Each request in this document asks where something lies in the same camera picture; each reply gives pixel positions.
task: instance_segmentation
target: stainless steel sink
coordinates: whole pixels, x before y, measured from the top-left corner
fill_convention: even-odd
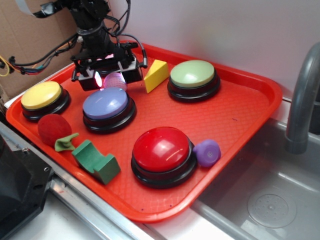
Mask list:
[[[270,119],[192,208],[235,239],[320,239],[320,138],[285,151],[286,125]]]

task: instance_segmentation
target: purple ball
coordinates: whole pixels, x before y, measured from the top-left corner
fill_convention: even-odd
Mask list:
[[[218,143],[214,140],[207,139],[192,150],[197,158],[198,163],[205,168],[212,167],[221,157],[221,150]]]

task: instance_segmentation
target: green plastic piece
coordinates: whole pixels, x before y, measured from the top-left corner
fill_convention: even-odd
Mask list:
[[[57,139],[54,144],[54,150],[56,150],[57,152],[65,150],[75,150],[76,148],[72,145],[71,141],[77,136],[79,136],[79,133],[74,133],[69,136]]]
[[[103,184],[108,184],[119,172],[117,159],[112,154],[103,156],[89,140],[72,151],[78,164]]]

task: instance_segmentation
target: plastic tray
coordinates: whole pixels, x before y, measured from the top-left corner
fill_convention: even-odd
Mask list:
[[[149,66],[154,59],[165,61],[171,70],[175,65],[195,59],[164,49],[145,45]],[[93,91],[83,91],[78,82],[71,82],[73,65],[51,76],[67,89],[71,104],[61,115],[79,136],[72,140],[75,147],[84,140],[93,142],[103,155],[115,155],[121,172],[107,185],[95,180],[76,163],[71,151],[56,152],[44,144],[38,135],[37,123],[22,115],[21,99],[17,99],[6,113],[7,120],[54,161],[65,168],[103,200],[132,221],[159,222],[188,208],[235,154],[267,121],[282,101],[282,91],[272,80],[255,74],[212,63],[221,78],[221,88],[213,98],[198,103],[172,100],[167,91],[168,80],[149,94],[143,81],[128,85],[137,115],[126,128],[99,135],[89,132],[83,124],[82,105]],[[205,139],[218,142],[222,157],[211,168],[198,167],[185,183],[169,189],[153,189],[141,185],[131,170],[132,149],[144,132],[161,126],[183,131],[196,145]]]

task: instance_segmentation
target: cable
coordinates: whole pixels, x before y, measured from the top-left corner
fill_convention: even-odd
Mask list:
[[[62,43],[60,43],[58,46],[56,46],[54,49],[52,49],[50,52],[48,52],[45,56],[43,56],[42,58],[40,58],[37,61],[34,62],[29,62],[29,63],[24,63],[24,64],[19,64],[19,63],[14,63],[14,66],[17,67],[26,67],[26,66],[31,66],[31,65],[35,65],[38,64],[40,62],[42,62],[43,60],[45,60],[46,58],[48,58],[50,56],[50,54],[52,54],[53,52],[55,52],[57,49],[59,49],[60,47],[62,47],[63,45],[67,44],[68,42],[70,42],[71,40],[75,41],[78,38],[78,34],[74,34],[71,37],[69,37],[67,40],[63,41]]]
[[[57,47],[52,49],[50,52],[48,52],[44,57],[41,59],[30,62],[30,63],[15,63],[14,57],[11,57],[9,61],[5,61],[8,65],[10,65],[14,70],[19,71],[21,74],[27,74],[27,75],[36,75],[41,73],[44,69],[47,68],[47,66],[50,64],[53,57],[58,56],[61,53],[67,52],[68,50],[75,47],[78,39],[78,34],[74,34],[71,37],[69,37],[67,40],[60,43]],[[36,65],[40,62],[43,62],[40,66],[36,67]]]
[[[122,35],[122,36],[130,37],[130,38],[133,38],[134,40],[136,40],[136,42],[139,44],[139,46],[140,46],[140,48],[141,48],[142,55],[143,55],[143,63],[142,63],[142,65],[141,65],[141,67],[147,68],[147,67],[148,67],[148,57],[147,57],[147,52],[146,52],[143,44],[139,41],[138,38],[136,38],[135,36],[133,36],[133,35],[131,35],[131,34],[122,33],[121,35]]]
[[[113,21],[115,23],[113,25],[113,27],[111,28],[112,30],[115,28],[115,26],[117,26],[115,31],[109,32],[109,30],[108,30],[108,34],[110,36],[112,36],[112,37],[120,36],[122,34],[122,32],[125,30],[125,28],[127,27],[127,24],[129,22],[129,17],[130,17],[130,11],[131,11],[131,0],[126,0],[126,3],[127,3],[127,9],[126,9],[126,11],[124,12],[124,14],[121,16],[121,18],[119,20],[116,19],[115,17],[109,16],[109,15],[104,17],[105,19],[111,20],[111,21]],[[126,17],[125,17],[125,21],[124,21],[123,27],[120,27],[120,20],[124,16],[126,16]]]
[[[4,63],[4,66],[6,67],[6,73],[5,74],[0,74],[0,77],[6,77],[10,73],[10,67],[7,61],[0,55],[0,60]]]

